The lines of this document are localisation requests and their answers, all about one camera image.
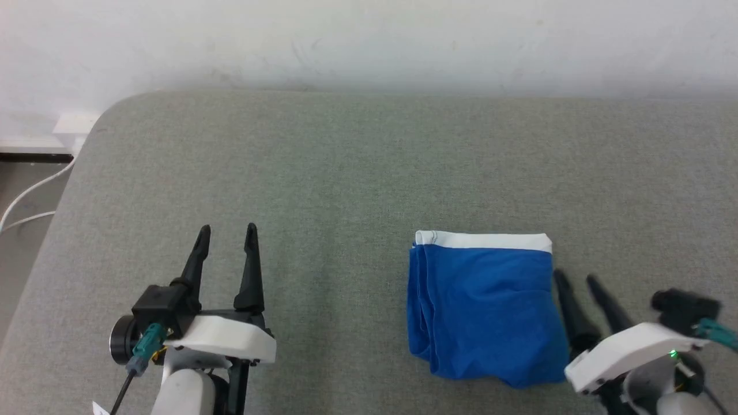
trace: gray floor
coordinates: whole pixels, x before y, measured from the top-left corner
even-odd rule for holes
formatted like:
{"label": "gray floor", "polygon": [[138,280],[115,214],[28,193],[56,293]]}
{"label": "gray floor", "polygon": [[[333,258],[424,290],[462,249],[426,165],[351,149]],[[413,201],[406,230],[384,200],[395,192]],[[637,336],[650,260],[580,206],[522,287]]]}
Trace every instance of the gray floor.
{"label": "gray floor", "polygon": [[[7,206],[31,185],[58,172],[65,165],[0,162],[0,216]],[[37,213],[54,210],[69,174],[52,180],[24,197],[13,209],[7,224]],[[53,216],[14,227],[0,235],[0,344],[18,299],[36,260]]]}

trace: teal connector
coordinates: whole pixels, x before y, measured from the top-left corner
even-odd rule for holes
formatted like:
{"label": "teal connector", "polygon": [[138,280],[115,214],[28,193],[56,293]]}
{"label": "teal connector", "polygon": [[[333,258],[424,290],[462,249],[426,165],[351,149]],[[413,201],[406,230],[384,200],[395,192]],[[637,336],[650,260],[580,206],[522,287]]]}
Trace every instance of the teal connector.
{"label": "teal connector", "polygon": [[159,323],[151,324],[134,347],[134,356],[125,364],[125,370],[140,377],[146,371],[148,361],[154,353],[162,349],[166,339],[167,330],[164,326]]}
{"label": "teal connector", "polygon": [[738,336],[727,327],[709,318],[700,320],[696,330],[697,336],[720,343],[734,351],[738,351]]}

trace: folded blue garment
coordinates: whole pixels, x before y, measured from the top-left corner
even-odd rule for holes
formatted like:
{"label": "folded blue garment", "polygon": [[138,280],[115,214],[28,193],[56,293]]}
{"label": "folded blue garment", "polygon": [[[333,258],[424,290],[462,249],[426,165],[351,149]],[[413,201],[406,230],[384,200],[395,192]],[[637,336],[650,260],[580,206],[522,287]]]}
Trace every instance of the folded blue garment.
{"label": "folded blue garment", "polygon": [[418,231],[410,250],[410,352],[450,379],[561,382],[568,342],[551,295],[551,240]]}

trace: gray table surface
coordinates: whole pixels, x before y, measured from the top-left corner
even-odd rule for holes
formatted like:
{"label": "gray table surface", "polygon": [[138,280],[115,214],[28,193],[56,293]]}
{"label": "gray table surface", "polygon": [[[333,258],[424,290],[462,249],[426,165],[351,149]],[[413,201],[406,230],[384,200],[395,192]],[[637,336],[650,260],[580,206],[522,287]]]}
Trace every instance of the gray table surface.
{"label": "gray table surface", "polygon": [[[259,226],[277,363],[250,414],[592,414],[567,384],[525,391],[431,376],[407,350],[417,229],[538,233],[585,295],[597,272],[636,320],[694,289],[738,327],[735,103],[173,92],[95,125],[0,351],[0,414],[110,408],[125,377],[108,334],[177,276],[213,227],[201,301],[224,308]],[[738,355],[700,356],[738,412]],[[159,368],[121,414],[147,414]]]}

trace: white cable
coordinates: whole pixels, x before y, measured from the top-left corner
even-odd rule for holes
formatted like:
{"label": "white cable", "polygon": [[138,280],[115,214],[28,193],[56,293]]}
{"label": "white cable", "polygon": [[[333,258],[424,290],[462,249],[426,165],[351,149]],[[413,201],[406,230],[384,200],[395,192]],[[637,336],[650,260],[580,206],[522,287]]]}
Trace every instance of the white cable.
{"label": "white cable", "polygon": [[[65,168],[61,169],[58,173],[53,174],[53,175],[47,177],[46,179],[41,180],[40,182],[38,182],[35,185],[33,185],[33,186],[29,187],[28,189],[26,189],[23,193],[19,194],[18,197],[16,197],[15,200],[13,200],[10,203],[10,205],[5,210],[5,213],[3,213],[2,219],[0,219],[0,233],[4,230],[3,226],[5,225],[5,221],[7,221],[7,217],[10,215],[10,211],[13,210],[13,207],[15,207],[15,205],[21,199],[23,199],[24,196],[26,196],[28,193],[30,193],[31,191],[35,190],[39,186],[44,185],[44,184],[46,184],[48,182],[51,182],[53,179],[56,179],[57,177],[59,177],[62,174],[66,173],[70,168],[72,168],[73,165],[75,165],[75,162],[76,161],[77,161],[76,158],[72,159],[72,162],[69,163]],[[12,224],[11,226],[8,227],[8,229],[10,229],[12,226],[16,226],[17,224],[18,223]]]}
{"label": "white cable", "polygon": [[25,219],[22,219],[22,220],[19,220],[19,221],[15,222],[15,223],[9,224],[3,230],[0,230],[0,235],[3,232],[7,232],[8,230],[10,230],[10,228],[16,227],[16,226],[18,226],[20,224],[24,224],[26,222],[31,222],[33,219],[43,218],[45,216],[51,216],[54,213],[56,213],[56,210],[52,210],[51,212],[39,213],[38,215],[33,215],[33,216],[29,217],[29,218],[25,218]]}

